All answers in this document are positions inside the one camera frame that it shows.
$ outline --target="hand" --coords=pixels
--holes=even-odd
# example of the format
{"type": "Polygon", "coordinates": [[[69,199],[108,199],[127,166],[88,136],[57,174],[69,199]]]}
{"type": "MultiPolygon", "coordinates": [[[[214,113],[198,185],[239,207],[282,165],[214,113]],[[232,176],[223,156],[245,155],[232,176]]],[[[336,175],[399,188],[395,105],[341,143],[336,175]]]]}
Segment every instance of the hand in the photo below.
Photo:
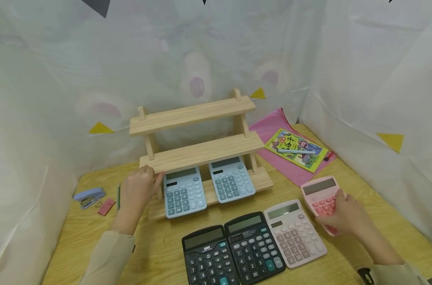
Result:
{"type": "Polygon", "coordinates": [[[160,188],[164,172],[154,179],[154,170],[148,165],[132,172],[121,186],[120,207],[142,209],[160,188]]]}
{"type": "Polygon", "coordinates": [[[363,206],[350,194],[344,197],[341,189],[336,192],[335,213],[329,217],[316,217],[316,221],[356,237],[377,229],[363,206]]]}

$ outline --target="children's book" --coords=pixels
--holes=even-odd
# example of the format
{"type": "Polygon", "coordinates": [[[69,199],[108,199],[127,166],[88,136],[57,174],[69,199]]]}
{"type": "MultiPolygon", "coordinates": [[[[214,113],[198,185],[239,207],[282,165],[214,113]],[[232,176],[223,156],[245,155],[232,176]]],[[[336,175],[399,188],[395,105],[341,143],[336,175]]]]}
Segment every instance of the children's book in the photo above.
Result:
{"type": "Polygon", "coordinates": [[[316,172],[328,152],[326,148],[301,136],[291,134],[285,129],[279,129],[265,144],[265,148],[311,173],[316,172]],[[305,151],[307,153],[287,153],[288,150],[289,152],[305,151]]]}

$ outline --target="pink calculator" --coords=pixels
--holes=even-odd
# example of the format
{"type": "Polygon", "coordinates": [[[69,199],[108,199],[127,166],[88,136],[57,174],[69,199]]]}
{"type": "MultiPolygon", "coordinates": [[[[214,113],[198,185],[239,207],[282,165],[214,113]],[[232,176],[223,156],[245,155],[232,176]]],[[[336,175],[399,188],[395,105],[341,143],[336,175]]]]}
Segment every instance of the pink calculator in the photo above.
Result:
{"type": "MultiPolygon", "coordinates": [[[[314,215],[331,216],[336,207],[336,191],[339,189],[338,183],[333,176],[322,177],[309,181],[301,186],[304,201],[314,215]]],[[[323,226],[325,231],[335,237],[340,235],[335,228],[323,226]]]]}
{"type": "Polygon", "coordinates": [[[298,267],[327,253],[299,200],[268,208],[264,215],[288,268],[298,267]]]}

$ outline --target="yellow triangle flag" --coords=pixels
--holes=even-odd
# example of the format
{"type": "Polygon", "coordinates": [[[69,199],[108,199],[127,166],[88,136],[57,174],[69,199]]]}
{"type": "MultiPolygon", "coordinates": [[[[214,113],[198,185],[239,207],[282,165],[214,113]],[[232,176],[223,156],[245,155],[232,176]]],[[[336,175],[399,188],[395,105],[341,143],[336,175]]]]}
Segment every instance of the yellow triangle flag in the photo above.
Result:
{"type": "Polygon", "coordinates": [[[108,134],[113,133],[112,129],[105,126],[101,122],[97,122],[92,129],[89,130],[90,134],[108,134]]]}
{"type": "Polygon", "coordinates": [[[378,135],[390,148],[395,150],[397,153],[400,153],[404,135],[381,133],[377,133],[376,135],[378,135]]]}
{"type": "Polygon", "coordinates": [[[254,93],[251,95],[251,98],[265,99],[265,93],[263,92],[262,87],[254,91],[254,93]]]}

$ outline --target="pink folder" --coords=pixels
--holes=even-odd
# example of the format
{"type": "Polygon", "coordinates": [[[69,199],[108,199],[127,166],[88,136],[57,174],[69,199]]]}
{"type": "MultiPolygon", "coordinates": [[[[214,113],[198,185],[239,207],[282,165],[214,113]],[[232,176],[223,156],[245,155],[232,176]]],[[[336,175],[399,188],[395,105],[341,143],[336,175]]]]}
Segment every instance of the pink folder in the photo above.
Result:
{"type": "MultiPolygon", "coordinates": [[[[261,140],[266,144],[267,141],[280,128],[286,129],[289,132],[292,132],[296,135],[302,136],[303,138],[310,140],[309,138],[305,137],[304,135],[301,135],[300,133],[292,129],[292,127],[290,126],[289,122],[287,121],[282,111],[282,108],[274,111],[272,114],[269,114],[267,117],[264,117],[262,120],[253,124],[249,129],[251,131],[256,131],[260,136],[261,140]]],[[[316,172],[311,173],[309,171],[306,171],[303,168],[300,168],[297,165],[294,165],[291,162],[288,162],[287,160],[281,158],[278,155],[275,155],[274,153],[266,149],[259,150],[258,154],[263,159],[265,159],[268,163],[270,163],[274,168],[276,168],[279,172],[284,174],[285,177],[289,178],[289,180],[291,180],[295,185],[299,187],[304,183],[308,182],[311,178],[314,177],[314,175],[319,173],[319,171],[321,171],[322,168],[327,166],[330,162],[332,162],[336,158],[336,155],[333,154],[332,157],[330,157],[329,161],[322,161],[322,163],[317,168],[316,172]]]]}

